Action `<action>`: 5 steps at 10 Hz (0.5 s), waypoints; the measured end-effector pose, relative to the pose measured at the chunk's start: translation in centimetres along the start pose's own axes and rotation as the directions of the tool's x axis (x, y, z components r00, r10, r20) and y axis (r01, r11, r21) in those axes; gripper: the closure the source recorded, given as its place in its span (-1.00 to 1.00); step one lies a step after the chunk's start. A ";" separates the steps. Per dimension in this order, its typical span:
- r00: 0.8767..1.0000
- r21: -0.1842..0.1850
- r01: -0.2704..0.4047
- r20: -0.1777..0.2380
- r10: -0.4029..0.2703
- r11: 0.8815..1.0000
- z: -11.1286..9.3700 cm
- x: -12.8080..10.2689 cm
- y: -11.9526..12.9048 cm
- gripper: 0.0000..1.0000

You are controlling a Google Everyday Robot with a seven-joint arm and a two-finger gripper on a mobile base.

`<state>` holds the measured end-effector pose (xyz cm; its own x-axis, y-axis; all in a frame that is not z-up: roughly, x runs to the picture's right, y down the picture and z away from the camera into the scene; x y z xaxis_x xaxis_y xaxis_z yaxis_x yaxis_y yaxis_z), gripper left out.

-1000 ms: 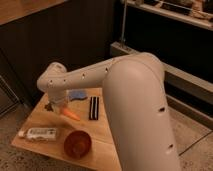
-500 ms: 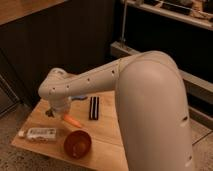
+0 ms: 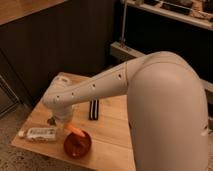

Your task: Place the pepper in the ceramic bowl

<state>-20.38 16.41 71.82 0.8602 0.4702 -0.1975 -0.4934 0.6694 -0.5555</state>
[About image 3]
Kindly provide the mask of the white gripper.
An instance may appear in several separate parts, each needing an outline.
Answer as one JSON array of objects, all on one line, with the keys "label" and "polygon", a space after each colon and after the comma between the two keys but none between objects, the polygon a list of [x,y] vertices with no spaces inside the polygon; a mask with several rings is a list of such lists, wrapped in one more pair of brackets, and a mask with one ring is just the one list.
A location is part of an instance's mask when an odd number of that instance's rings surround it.
[{"label": "white gripper", "polygon": [[[60,123],[66,123],[70,121],[73,117],[73,108],[72,107],[65,107],[54,109],[52,111],[53,118]],[[70,124],[64,125],[64,130],[71,132]]]}]

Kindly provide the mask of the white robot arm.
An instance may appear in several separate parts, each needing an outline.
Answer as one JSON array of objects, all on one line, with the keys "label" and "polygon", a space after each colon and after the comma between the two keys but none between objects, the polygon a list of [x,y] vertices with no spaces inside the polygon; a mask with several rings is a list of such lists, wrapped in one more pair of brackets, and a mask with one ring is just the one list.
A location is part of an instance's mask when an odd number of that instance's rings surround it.
[{"label": "white robot arm", "polygon": [[43,104],[59,120],[76,103],[127,96],[136,171],[208,171],[208,106],[202,81],[179,55],[161,51],[78,84],[56,76]]}]

